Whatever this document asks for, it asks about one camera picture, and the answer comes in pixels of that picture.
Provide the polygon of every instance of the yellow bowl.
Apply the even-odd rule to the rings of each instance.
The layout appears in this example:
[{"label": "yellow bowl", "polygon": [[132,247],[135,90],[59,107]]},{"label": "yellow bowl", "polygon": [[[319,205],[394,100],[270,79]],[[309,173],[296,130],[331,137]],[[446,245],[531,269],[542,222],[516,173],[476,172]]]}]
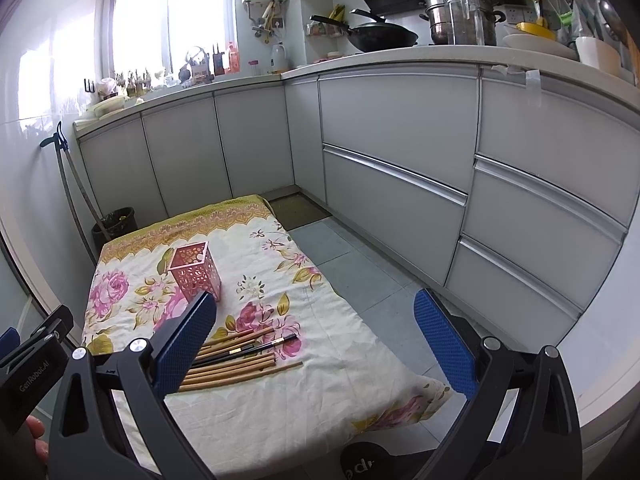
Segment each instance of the yellow bowl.
[{"label": "yellow bowl", "polygon": [[522,22],[516,25],[516,28],[521,30],[522,32],[528,32],[529,34],[533,34],[534,36],[541,36],[542,38],[547,38],[548,40],[556,40],[556,35],[552,30],[548,28],[542,27],[542,25],[537,25],[535,23],[527,23]]}]

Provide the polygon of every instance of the wok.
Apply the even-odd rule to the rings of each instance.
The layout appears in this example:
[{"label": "wok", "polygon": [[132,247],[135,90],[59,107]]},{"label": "wok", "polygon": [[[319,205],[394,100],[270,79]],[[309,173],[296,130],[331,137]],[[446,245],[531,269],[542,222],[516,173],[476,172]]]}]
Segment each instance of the wok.
[{"label": "wok", "polygon": [[418,35],[395,23],[386,23],[384,18],[371,14],[366,10],[354,9],[352,14],[367,16],[372,23],[364,23],[357,27],[351,28],[346,23],[341,23],[324,16],[313,15],[311,17],[315,22],[327,23],[335,25],[335,27],[344,30],[351,44],[363,52],[373,52],[375,50],[388,50],[390,48],[403,48],[406,46],[414,46]]}]

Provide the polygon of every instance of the cabinet door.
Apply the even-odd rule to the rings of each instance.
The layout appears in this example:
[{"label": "cabinet door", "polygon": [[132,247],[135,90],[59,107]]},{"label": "cabinet door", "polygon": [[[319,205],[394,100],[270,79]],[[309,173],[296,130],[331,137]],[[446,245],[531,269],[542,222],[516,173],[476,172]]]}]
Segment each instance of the cabinet door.
[{"label": "cabinet door", "polygon": [[563,298],[508,260],[463,237],[447,288],[522,345],[538,353],[555,345],[577,314]]},{"label": "cabinet door", "polygon": [[292,185],[283,86],[220,92],[215,99],[233,196]]},{"label": "cabinet door", "polygon": [[318,81],[287,84],[285,96],[296,184],[325,201]]},{"label": "cabinet door", "polygon": [[626,229],[570,193],[479,158],[463,231],[584,310]]},{"label": "cabinet door", "polygon": [[330,208],[443,284],[466,196],[373,158],[324,147]]},{"label": "cabinet door", "polygon": [[140,228],[168,218],[139,117],[83,137],[80,150],[103,214],[130,206]]},{"label": "cabinet door", "polygon": [[524,76],[482,78],[479,151],[576,194],[628,226],[640,187],[640,116],[543,77],[539,104]]},{"label": "cabinet door", "polygon": [[231,198],[211,94],[154,108],[142,121],[169,216]]},{"label": "cabinet door", "polygon": [[469,190],[478,132],[475,66],[322,76],[320,102],[324,142]]}]

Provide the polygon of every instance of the white countertop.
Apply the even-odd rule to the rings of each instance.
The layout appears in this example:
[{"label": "white countertop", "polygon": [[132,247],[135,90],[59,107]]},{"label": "white countertop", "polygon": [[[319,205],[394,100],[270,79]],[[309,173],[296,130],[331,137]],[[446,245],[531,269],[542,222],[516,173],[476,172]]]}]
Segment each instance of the white countertop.
[{"label": "white countertop", "polygon": [[253,84],[289,80],[292,78],[310,76],[332,70],[345,68],[357,68],[374,64],[388,64],[398,62],[463,62],[484,65],[511,65],[528,70],[540,70],[542,73],[560,77],[567,81],[585,86],[606,94],[640,112],[640,89],[630,85],[626,81],[584,65],[577,61],[563,57],[518,50],[500,46],[476,46],[476,45],[442,45],[442,46],[412,46],[409,48],[396,48],[394,50],[381,50],[379,52],[367,52],[354,56],[341,57],[303,66],[290,70],[280,75],[265,75],[258,77],[245,77],[238,79],[213,82],[206,85],[194,86],[185,90],[158,98],[152,98],[142,104],[124,109],[121,113],[113,114],[107,119],[100,120],[78,131],[78,139],[127,116],[143,112],[155,106],[169,103],[178,99],[184,99],[207,92],[221,91],[229,88],[248,86]]}]

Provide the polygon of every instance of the pink plastic holder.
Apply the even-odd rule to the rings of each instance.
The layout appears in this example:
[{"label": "pink plastic holder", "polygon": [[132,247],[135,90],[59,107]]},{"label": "pink plastic holder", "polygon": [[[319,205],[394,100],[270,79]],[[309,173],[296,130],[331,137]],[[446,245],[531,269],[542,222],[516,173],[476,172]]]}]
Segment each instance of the pink plastic holder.
[{"label": "pink plastic holder", "polygon": [[209,242],[184,245],[175,250],[169,270],[187,301],[207,290],[220,301],[220,275],[209,252]]}]

